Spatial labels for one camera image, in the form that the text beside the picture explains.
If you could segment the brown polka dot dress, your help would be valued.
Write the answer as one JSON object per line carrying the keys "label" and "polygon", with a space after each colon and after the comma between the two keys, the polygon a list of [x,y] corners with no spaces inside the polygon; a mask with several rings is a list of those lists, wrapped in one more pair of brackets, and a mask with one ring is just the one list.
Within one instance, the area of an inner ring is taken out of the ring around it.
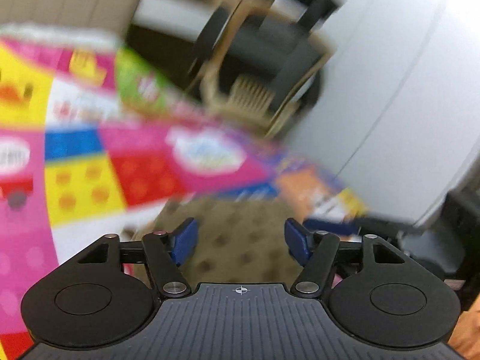
{"label": "brown polka dot dress", "polygon": [[180,266],[191,287],[201,282],[284,283],[290,287],[302,270],[284,238],[285,221],[293,216],[293,209],[278,197],[170,199],[152,222],[142,228],[124,228],[122,236],[139,241],[154,231],[171,233],[185,219],[193,218],[199,225],[198,243]]}

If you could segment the colourful cartoon play mat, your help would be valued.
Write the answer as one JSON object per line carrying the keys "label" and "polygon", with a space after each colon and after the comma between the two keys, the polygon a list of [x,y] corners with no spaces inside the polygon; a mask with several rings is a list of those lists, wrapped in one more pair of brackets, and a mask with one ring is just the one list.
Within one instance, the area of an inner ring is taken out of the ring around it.
{"label": "colourful cartoon play mat", "polygon": [[20,301],[105,233],[173,199],[346,219],[362,201],[313,161],[206,114],[125,43],[92,28],[1,27],[1,357],[32,344]]}

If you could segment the beige mesh office chair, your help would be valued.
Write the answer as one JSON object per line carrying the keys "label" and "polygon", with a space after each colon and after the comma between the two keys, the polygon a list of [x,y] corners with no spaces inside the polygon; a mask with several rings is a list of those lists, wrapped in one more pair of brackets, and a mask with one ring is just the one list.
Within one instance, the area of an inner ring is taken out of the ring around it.
{"label": "beige mesh office chair", "polygon": [[188,94],[266,138],[314,107],[334,50],[314,32],[342,0],[211,0],[193,45]]}

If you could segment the white desk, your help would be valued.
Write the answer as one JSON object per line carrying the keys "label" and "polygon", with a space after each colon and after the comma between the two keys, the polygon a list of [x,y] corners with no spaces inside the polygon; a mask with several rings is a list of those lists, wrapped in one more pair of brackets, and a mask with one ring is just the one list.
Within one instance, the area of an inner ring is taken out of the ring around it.
{"label": "white desk", "polygon": [[140,0],[132,24],[195,42],[214,11],[200,0]]}

